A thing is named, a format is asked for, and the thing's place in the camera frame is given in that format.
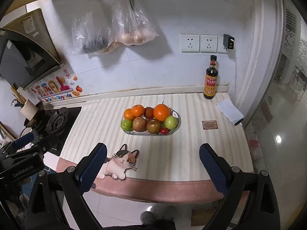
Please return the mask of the brown label patch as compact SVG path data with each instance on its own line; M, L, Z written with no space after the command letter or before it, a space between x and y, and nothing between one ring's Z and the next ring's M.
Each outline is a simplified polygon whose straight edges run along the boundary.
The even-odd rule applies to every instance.
M218 129L217 121L202 121L203 130Z

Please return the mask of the white wall socket right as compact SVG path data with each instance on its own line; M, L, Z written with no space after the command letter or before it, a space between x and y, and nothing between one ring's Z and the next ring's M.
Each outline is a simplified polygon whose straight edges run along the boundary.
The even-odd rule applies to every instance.
M200 52L216 53L218 48L218 37L214 35L200 35Z

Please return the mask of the black gas stove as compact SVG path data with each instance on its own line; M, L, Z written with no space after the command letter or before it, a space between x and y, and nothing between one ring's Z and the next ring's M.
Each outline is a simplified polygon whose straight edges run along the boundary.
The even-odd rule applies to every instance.
M40 110L37 118L33 118L34 122L25 119L24 126L32 129L34 134L33 144L38 143L49 135L57 135L57 142L53 141L53 146L49 152L60 156L64 143L80 112L81 107Z

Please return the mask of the black plug adapter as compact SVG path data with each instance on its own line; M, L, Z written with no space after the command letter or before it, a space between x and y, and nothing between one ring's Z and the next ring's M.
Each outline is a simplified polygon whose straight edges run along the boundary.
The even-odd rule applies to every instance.
M225 49L233 50L235 46L235 38L229 34L223 35L223 46Z

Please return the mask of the dark red apple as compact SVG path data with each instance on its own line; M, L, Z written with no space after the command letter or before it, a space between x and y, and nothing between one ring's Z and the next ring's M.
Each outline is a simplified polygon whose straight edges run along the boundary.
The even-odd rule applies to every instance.
M150 134L157 134L160 132L161 122L157 119L151 119L147 122L146 129Z

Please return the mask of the colourful wall sticker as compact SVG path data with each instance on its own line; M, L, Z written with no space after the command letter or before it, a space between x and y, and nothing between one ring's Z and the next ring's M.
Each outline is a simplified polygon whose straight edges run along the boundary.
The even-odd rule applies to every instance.
M79 97L84 93L77 75L68 69L60 69L30 87L33 95L43 103Z

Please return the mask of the small green lime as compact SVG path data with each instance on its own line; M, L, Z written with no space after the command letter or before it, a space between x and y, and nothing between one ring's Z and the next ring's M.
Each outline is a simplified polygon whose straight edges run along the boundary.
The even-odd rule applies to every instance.
M133 121L131 119L124 119L121 122L121 128L124 131L131 131L131 130L133 130Z

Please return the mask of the plastic bag dark contents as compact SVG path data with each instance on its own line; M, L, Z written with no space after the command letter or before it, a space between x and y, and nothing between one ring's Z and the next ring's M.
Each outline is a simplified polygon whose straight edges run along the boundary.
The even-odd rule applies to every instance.
M104 54L111 51L111 28L100 0L80 0L72 21L75 55Z

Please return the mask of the cherry tomato with stem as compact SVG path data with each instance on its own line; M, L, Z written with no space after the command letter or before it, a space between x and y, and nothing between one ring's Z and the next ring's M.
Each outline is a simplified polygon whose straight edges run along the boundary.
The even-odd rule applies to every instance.
M167 135L169 133L169 129L166 127L162 127L159 132L161 135Z

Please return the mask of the red striped apple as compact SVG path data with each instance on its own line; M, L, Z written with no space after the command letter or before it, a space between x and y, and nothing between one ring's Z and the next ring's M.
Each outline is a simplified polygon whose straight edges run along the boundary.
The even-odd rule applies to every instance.
M143 117L136 117L133 120L132 128L136 132L142 132L147 127L147 121Z

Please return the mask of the range hood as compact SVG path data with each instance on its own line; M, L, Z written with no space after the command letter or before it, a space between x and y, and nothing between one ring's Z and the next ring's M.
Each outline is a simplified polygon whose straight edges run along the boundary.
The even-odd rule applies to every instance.
M18 88L60 69L61 58L48 33L41 9L1 28L1 78Z

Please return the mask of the striped table mat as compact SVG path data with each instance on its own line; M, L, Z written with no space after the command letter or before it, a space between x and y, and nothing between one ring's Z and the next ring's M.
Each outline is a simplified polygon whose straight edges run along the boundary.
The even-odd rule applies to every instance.
M234 126L216 104L228 99L218 93L212 100L202 94L164 94L92 100L81 107L62 149L56 170L64 171L88 155L97 143L112 156L123 144L139 150L137 171L126 172L124 180L110 176L96 179L100 194L150 202L202 203L222 198L199 158L199 148L208 143L231 166L252 172L248 142L241 125ZM123 112L133 105L153 107L164 102L181 119L169 136L135 136L120 127ZM202 121L217 121L218 129L203 130Z

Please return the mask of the small orange tangerine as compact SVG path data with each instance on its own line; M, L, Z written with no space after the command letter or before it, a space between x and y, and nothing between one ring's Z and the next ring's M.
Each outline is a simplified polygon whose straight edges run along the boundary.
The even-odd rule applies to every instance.
M134 105L131 108L131 114L134 117L141 117L144 115L144 113L145 113L145 108L141 104Z
M124 111L124 119L129 119L129 120L132 120L132 121L135 119L135 116L133 115L131 108L127 108Z

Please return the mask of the black phone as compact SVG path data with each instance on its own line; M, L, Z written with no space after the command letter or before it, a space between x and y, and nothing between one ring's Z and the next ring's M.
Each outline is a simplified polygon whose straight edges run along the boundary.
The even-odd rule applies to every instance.
M239 121L237 121L237 122L234 124L234 126L237 126L237 125L241 124L243 120L244 120L244 118L240 119Z

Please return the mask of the brown russet pear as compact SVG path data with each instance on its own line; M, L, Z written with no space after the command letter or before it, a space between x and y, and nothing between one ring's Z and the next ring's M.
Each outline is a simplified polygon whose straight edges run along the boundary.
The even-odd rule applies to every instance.
M145 108L144 116L145 116L147 119L152 119L152 118L154 118L154 111L153 111L153 110L154 110L153 108L147 106L147 107Z

